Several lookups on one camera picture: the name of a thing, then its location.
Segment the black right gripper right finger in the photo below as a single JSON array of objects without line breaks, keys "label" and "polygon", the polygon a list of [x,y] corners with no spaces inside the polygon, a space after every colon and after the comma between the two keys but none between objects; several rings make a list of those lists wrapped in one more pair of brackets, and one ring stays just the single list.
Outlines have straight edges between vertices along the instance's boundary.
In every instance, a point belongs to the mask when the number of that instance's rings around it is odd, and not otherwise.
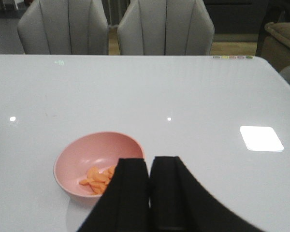
[{"label": "black right gripper right finger", "polygon": [[150,187],[155,232],[260,231],[211,195],[179,157],[154,158]]}]

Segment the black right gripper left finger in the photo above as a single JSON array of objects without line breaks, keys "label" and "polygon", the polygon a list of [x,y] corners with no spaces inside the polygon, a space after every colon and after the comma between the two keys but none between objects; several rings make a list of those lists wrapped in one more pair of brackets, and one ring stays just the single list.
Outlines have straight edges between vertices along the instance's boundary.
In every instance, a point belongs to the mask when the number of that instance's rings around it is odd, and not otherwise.
[{"label": "black right gripper left finger", "polygon": [[79,232],[149,231],[148,172],[143,159],[119,159],[105,193]]}]

